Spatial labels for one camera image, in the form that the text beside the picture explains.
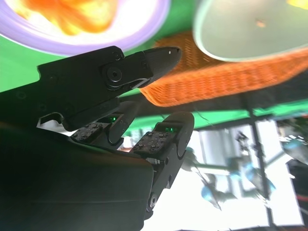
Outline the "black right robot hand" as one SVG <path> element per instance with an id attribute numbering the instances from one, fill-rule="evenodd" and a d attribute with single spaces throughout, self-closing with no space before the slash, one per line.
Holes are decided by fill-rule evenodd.
<path id="1" fill-rule="evenodd" d="M 170 114 L 123 152 L 140 105 L 119 97 L 180 59 L 178 47 L 111 46 L 41 64 L 37 82 L 2 92 L 1 230 L 141 230 L 182 166 L 194 116 Z"/>

